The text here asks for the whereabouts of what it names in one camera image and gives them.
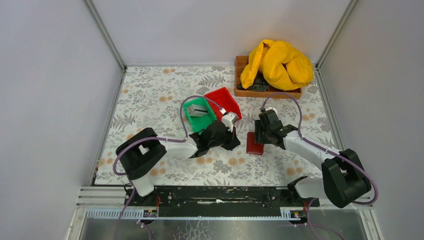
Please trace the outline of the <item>green plastic bin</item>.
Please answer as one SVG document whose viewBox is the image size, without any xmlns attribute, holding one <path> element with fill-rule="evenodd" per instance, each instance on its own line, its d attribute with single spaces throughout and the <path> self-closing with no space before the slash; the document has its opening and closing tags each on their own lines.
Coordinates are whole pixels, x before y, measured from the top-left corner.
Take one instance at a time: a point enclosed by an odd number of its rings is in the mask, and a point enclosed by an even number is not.
<svg viewBox="0 0 424 240">
<path fill-rule="evenodd" d="M 208 114 L 204 115 L 202 117 L 192 117 L 192 116 L 190 116 L 188 111 L 187 111 L 187 107 L 189 105 L 192 105 L 192 104 L 204 106 L 207 109 Z M 217 117 L 216 117 L 215 113 L 213 112 L 211 106 L 209 105 L 208 101 L 204 98 L 193 98 L 193 99 L 190 99 L 189 101 L 185 102 L 183 104 L 183 111 L 185 113 L 185 116 L 188 119 L 188 122 L 191 125 L 193 132 L 199 132 L 201 130 L 204 130 L 210 124 L 212 124 L 214 121 L 217 120 Z"/>
</svg>

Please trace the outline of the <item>red plastic bin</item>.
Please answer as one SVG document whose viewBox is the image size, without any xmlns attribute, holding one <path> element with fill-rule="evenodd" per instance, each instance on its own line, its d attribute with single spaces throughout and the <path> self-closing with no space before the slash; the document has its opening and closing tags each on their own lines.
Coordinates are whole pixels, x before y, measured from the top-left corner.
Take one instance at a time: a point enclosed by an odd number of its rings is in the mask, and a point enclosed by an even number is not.
<svg viewBox="0 0 424 240">
<path fill-rule="evenodd" d="M 216 102 L 227 112 L 235 113 L 238 116 L 239 120 L 242 119 L 240 106 L 226 87 L 221 87 L 217 90 L 206 93 L 204 97 Z"/>
</svg>

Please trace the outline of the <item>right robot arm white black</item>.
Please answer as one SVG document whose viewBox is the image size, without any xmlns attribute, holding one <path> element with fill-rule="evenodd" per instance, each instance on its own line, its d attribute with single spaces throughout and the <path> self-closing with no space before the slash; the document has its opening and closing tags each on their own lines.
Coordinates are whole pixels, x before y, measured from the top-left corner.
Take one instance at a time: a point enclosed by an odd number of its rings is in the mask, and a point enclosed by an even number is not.
<svg viewBox="0 0 424 240">
<path fill-rule="evenodd" d="M 321 171 L 321 177 L 302 176 L 287 187 L 302 200 L 327 199 L 334 206 L 344 208 L 372 189 L 357 153 L 326 147 L 299 135 L 293 125 L 283 125 L 277 112 L 262 109 L 255 121 L 255 141 L 258 144 L 274 145 L 294 153 L 312 163 Z"/>
</svg>

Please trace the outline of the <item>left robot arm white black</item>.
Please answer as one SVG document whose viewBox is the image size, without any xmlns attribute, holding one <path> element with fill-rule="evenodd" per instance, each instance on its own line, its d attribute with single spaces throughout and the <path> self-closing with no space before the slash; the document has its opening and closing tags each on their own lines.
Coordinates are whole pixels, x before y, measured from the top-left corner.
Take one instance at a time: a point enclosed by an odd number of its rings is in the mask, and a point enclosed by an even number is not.
<svg viewBox="0 0 424 240">
<path fill-rule="evenodd" d="M 184 139 L 158 136 L 148 127 L 122 143 L 115 153 L 135 192 L 145 197 L 155 189 L 149 172 L 162 158 L 199 158 L 212 148 L 232 151 L 240 144 L 235 128 L 230 129 L 223 122 L 214 121 L 206 129 Z"/>
</svg>

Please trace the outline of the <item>red leather card holder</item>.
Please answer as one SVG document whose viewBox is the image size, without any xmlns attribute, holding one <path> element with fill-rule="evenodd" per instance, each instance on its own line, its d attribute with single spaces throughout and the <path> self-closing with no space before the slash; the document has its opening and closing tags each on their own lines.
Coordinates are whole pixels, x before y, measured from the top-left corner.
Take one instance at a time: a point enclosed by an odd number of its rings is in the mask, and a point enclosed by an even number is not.
<svg viewBox="0 0 424 240">
<path fill-rule="evenodd" d="M 264 153 L 264 145 L 255 142 L 254 132 L 247 133 L 246 153 L 250 155 L 262 155 Z"/>
</svg>

